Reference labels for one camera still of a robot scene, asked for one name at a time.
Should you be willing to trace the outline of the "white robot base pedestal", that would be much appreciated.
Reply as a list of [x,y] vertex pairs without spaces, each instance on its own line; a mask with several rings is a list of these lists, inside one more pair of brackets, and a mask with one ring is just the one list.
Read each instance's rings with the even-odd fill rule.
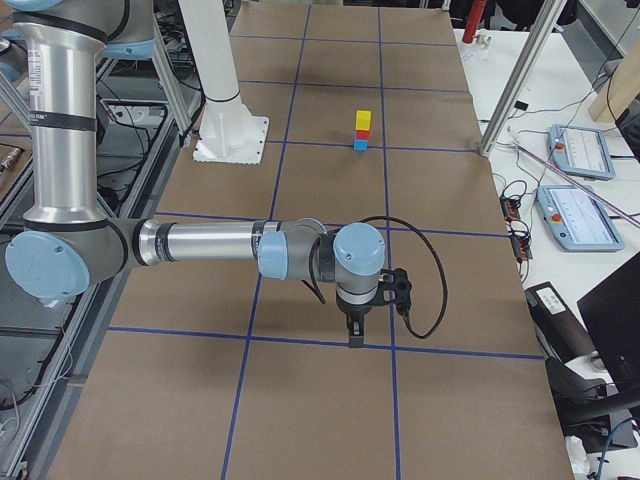
[[269,119],[252,115],[241,98],[223,2],[187,0],[179,6],[205,98],[193,158],[257,165]]

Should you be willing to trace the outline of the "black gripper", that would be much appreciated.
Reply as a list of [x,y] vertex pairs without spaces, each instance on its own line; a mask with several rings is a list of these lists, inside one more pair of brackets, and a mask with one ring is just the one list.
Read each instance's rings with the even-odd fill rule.
[[384,298],[379,297],[375,292],[364,294],[337,292],[336,304],[347,319],[349,347],[361,347],[364,343],[362,321],[372,308],[385,305]]

